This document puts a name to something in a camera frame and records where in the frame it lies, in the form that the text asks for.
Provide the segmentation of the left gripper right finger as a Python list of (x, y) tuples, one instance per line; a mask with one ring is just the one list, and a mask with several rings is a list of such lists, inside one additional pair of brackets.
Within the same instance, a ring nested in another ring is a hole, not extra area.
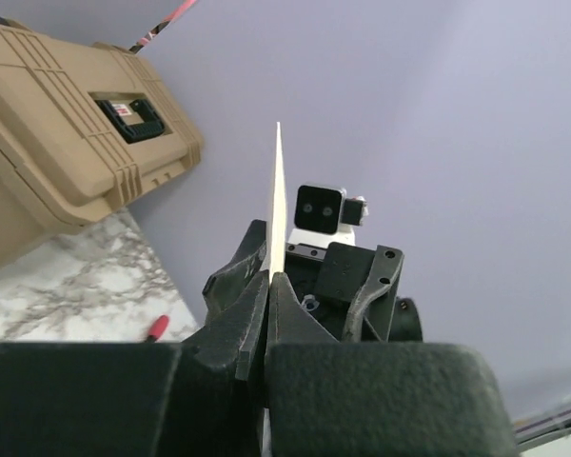
[(497, 380), (467, 347), (340, 343), (286, 275), (269, 293), (266, 388), (276, 456), (514, 456)]

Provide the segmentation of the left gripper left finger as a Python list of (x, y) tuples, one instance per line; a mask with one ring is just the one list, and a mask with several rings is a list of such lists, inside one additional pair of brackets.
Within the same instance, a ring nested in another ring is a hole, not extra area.
[(0, 456), (258, 456), (269, 281), (181, 343), (0, 343)]

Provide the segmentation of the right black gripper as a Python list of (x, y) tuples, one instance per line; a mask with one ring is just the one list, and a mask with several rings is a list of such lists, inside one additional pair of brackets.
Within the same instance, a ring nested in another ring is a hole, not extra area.
[[(266, 221), (252, 220), (232, 258), (203, 288), (208, 324), (232, 306), (266, 258)], [(326, 248), (289, 244), (285, 273), (299, 300), (334, 338), (347, 342), (421, 342), (415, 301), (398, 295), (404, 253), (332, 242)]]

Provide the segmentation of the cream paper letter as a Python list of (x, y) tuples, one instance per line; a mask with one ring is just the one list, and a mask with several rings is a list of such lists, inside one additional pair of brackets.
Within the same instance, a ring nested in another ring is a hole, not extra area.
[(286, 256), (287, 202), (281, 123), (276, 123), (276, 146), (270, 217), (267, 228), (269, 280), (283, 272)]

